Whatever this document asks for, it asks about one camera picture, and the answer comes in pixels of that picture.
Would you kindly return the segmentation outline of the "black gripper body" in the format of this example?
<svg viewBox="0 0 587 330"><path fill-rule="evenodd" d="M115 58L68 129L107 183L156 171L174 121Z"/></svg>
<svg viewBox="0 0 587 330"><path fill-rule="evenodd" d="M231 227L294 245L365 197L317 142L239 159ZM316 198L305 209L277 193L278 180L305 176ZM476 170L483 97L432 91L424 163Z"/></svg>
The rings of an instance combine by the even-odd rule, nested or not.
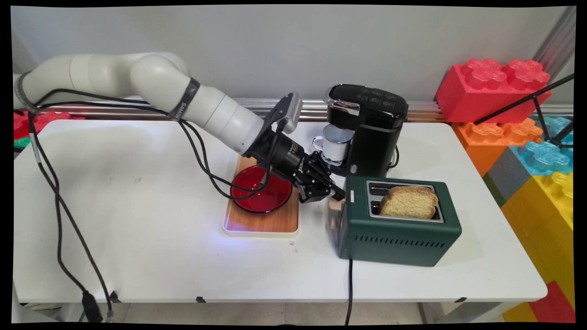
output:
<svg viewBox="0 0 587 330"><path fill-rule="evenodd" d="M284 133L263 131L243 156L256 159L264 168L269 165L271 173L293 184L329 184L329 169L321 160L321 154L317 150L307 153Z"/></svg>

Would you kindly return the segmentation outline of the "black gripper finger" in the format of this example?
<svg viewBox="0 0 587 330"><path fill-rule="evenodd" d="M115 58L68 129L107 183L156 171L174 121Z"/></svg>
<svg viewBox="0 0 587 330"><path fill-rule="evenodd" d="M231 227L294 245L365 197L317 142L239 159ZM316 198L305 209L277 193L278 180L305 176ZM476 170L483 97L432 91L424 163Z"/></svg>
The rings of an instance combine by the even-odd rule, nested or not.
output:
<svg viewBox="0 0 587 330"><path fill-rule="evenodd" d="M335 180L333 180L331 165L321 158L319 158L319 160L316 162L320 164L321 169L323 169L325 173L325 178L329 181L331 198L336 201L343 201L346 198L346 191L344 190L344 186L341 187L339 184L337 184L337 182L335 182Z"/></svg>
<svg viewBox="0 0 587 330"><path fill-rule="evenodd" d="M298 180L299 202L302 204L321 201L331 196L332 180L311 180L303 182Z"/></svg>

